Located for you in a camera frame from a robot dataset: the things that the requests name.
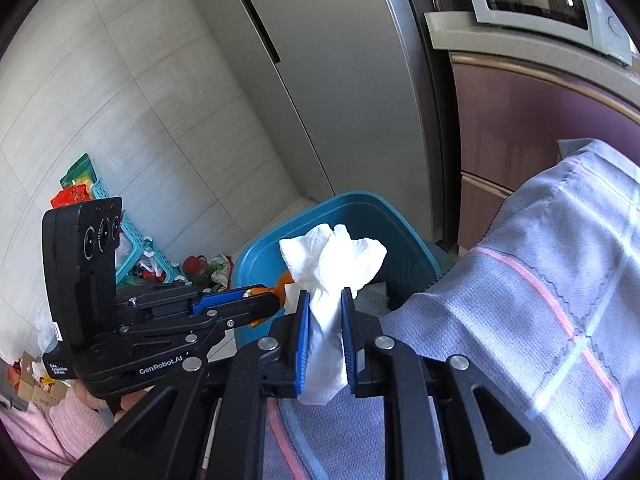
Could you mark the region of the pink sleeve left forearm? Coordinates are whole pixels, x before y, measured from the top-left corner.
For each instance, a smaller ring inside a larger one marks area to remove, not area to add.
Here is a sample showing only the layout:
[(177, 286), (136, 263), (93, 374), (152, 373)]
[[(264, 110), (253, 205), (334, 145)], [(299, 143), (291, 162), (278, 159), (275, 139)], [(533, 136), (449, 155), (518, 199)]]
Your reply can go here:
[(80, 380), (50, 408), (30, 402), (26, 411), (1, 410), (1, 423), (26, 465), (38, 479), (61, 479), (107, 432), (100, 415), (107, 404)]

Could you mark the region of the left hand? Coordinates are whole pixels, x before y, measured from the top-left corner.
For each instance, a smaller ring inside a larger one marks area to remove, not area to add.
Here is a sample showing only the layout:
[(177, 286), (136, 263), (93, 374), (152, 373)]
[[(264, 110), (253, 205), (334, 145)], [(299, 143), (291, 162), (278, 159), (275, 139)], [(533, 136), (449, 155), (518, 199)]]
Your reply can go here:
[(93, 396), (80, 380), (73, 380), (71, 383), (72, 390), (76, 398), (95, 411), (110, 410), (114, 416), (114, 421), (118, 422), (123, 418), (134, 406), (140, 402), (148, 393), (142, 389), (133, 393), (125, 394), (120, 398), (111, 398), (103, 400)]

